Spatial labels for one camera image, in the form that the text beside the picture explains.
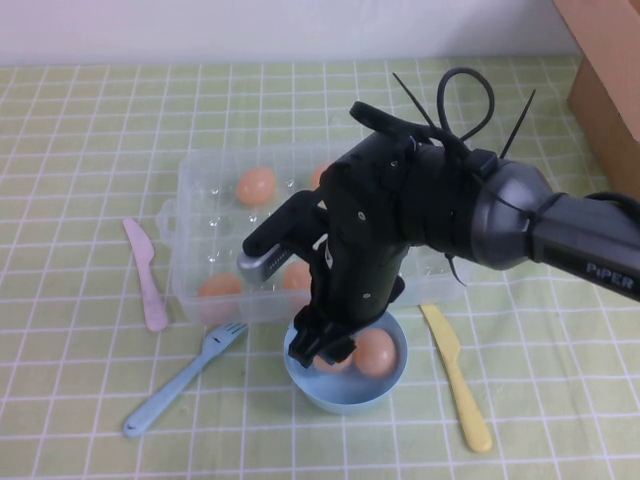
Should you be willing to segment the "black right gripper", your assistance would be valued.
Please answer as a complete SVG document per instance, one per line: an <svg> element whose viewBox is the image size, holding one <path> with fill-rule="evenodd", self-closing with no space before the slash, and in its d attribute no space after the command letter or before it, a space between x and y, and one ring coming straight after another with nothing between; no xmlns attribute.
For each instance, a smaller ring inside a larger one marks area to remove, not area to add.
<svg viewBox="0 0 640 480"><path fill-rule="evenodd" d="M440 128L403 121L357 101L351 116L372 133L327 168L320 197L328 240L312 264L312 300L294 318L289 356L309 368L319 356L341 363L352 336L378 319L401 290L400 266L412 247L475 260L471 223L480 187L471 150Z"/></svg>

